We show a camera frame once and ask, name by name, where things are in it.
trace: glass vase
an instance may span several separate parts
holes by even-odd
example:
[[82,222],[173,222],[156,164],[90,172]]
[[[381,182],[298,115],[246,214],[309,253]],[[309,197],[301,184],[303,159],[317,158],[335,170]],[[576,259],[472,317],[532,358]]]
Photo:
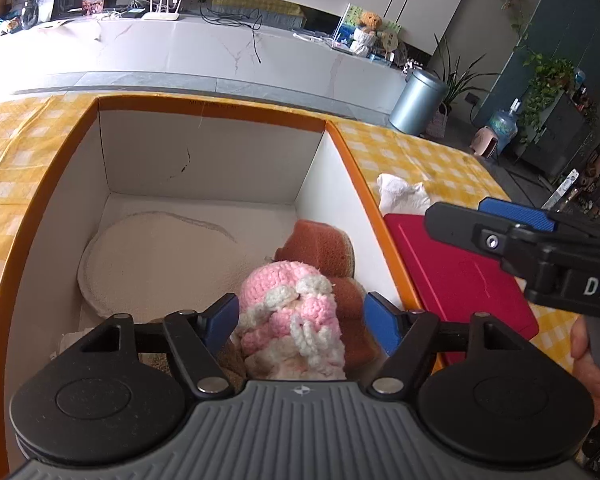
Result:
[[24,2],[22,12],[20,13],[20,24],[25,30],[38,23],[38,3],[35,0]]

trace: white oval mat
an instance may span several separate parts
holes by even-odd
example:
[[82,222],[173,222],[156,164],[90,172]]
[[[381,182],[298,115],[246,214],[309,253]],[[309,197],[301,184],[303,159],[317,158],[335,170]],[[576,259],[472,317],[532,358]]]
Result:
[[202,312],[237,292],[261,264],[219,225],[147,212],[95,235],[82,254],[78,284],[100,316],[126,312],[142,323],[177,310]]

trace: round black disc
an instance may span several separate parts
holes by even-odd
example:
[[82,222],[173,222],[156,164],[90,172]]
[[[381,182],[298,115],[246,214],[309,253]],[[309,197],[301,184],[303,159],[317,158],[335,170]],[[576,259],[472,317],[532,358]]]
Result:
[[158,446],[182,420],[184,393],[159,370],[107,352],[56,361],[11,401],[29,455],[69,465],[120,462]]
[[487,351],[440,370],[421,387],[417,405],[440,441],[494,465],[565,460],[593,419],[586,389],[535,352]]

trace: basket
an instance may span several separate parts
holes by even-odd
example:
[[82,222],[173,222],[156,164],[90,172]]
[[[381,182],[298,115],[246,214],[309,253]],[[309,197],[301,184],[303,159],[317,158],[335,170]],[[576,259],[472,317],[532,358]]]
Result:
[[445,107],[445,113],[440,113],[440,110],[436,110],[433,119],[427,125],[427,135],[429,137],[435,137],[437,139],[443,139],[445,137],[446,130],[446,118],[448,118],[448,108],[444,103],[442,106]]

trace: teddy bear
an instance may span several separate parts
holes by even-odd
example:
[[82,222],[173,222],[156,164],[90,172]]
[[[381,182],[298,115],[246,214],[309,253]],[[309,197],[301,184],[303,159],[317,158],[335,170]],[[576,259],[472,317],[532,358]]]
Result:
[[376,42],[376,31],[382,25],[382,18],[374,12],[366,10],[360,14],[358,26],[353,32],[353,43],[350,50],[353,54],[360,57],[369,55],[371,47]]
[[358,26],[362,28],[363,32],[375,35],[376,30],[382,27],[382,18],[376,13],[366,10],[360,14]]

